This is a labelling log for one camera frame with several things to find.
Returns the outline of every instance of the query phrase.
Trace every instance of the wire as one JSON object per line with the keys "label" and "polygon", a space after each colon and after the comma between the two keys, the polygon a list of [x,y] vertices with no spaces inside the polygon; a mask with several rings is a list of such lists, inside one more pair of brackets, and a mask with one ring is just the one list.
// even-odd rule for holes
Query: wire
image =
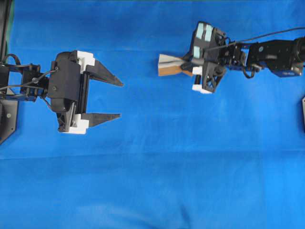
{"label": "wire", "polygon": [[[38,81],[41,80],[43,77],[45,77],[47,74],[54,73],[54,72],[57,72],[57,70],[51,70],[51,71],[45,72],[44,74],[42,74],[40,77],[38,77],[38,78],[35,80],[36,83],[38,83]],[[37,89],[40,89],[40,88],[41,88],[41,87],[37,87],[37,86],[29,86],[29,85],[32,84],[32,83],[34,83],[34,82],[33,82],[33,81],[30,81],[30,82],[27,82],[27,83],[24,83],[24,84],[9,85],[9,86],[0,88],[0,91],[1,91],[1,90],[4,90],[4,89],[7,89],[7,88],[12,88],[12,87],[29,87],[29,88],[37,88]]]}
{"label": "wire", "polygon": [[16,68],[25,68],[25,67],[29,67],[31,66],[30,64],[4,64],[4,66],[8,66],[8,67],[16,67]]}
{"label": "wire", "polygon": [[227,40],[229,39],[229,42],[231,42],[231,39],[229,37],[225,37],[224,40]]}
{"label": "wire", "polygon": [[249,76],[249,75],[247,74],[245,68],[242,68],[242,70],[243,70],[243,73],[244,73],[244,75],[245,75],[245,77],[246,77],[247,79],[251,79],[251,78],[253,78],[254,75],[255,75],[255,72],[254,72],[254,71],[252,71],[252,72],[251,72],[251,76]]}
{"label": "wire", "polygon": [[15,61],[15,63],[16,63],[17,65],[21,65],[18,56],[16,56],[15,54],[7,54],[7,55],[5,55],[5,56],[3,57],[3,59],[1,60],[1,62],[2,62],[2,63],[5,63],[5,62],[7,61],[7,59],[8,59],[10,56],[11,56],[12,58],[14,58],[14,61]]}
{"label": "wire", "polygon": [[262,37],[267,37],[267,36],[271,36],[271,35],[274,35],[274,34],[279,34],[279,33],[284,33],[284,32],[289,32],[289,31],[294,31],[294,30],[305,30],[305,27],[296,27],[296,28],[292,28],[292,29],[288,29],[288,30],[271,32],[271,33],[267,33],[267,34],[260,35],[260,36],[257,36],[257,37],[253,37],[253,38],[250,38],[250,39],[240,40],[240,41],[236,41],[236,42],[233,42],[233,43],[230,43],[230,44],[225,44],[225,45],[221,45],[221,46],[208,48],[208,49],[205,49],[204,51],[212,51],[212,50],[216,50],[216,49],[221,49],[221,48],[225,48],[225,47],[228,47],[228,46],[231,46],[231,45],[236,45],[237,43],[249,42],[249,41],[256,40],[256,39],[259,39],[259,38],[262,38]]}
{"label": "wire", "polygon": [[42,99],[42,100],[46,103],[46,105],[48,106],[48,108],[49,108],[50,110],[52,110],[51,105],[49,104],[49,102],[48,102],[45,98],[40,97],[40,99]]}

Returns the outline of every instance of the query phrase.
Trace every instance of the blue cloth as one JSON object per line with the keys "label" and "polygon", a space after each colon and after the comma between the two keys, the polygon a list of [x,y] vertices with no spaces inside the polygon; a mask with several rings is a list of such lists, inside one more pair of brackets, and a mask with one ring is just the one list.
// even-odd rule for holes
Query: blue cloth
{"label": "blue cloth", "polygon": [[59,52],[92,52],[125,86],[90,83],[87,112],[122,117],[87,135],[58,133],[40,99],[20,103],[0,147],[0,228],[305,227],[304,77],[229,71],[202,95],[184,74],[157,76],[158,55],[185,54],[198,21],[246,39],[304,26],[303,0],[15,7],[10,52],[23,64],[45,72]]}

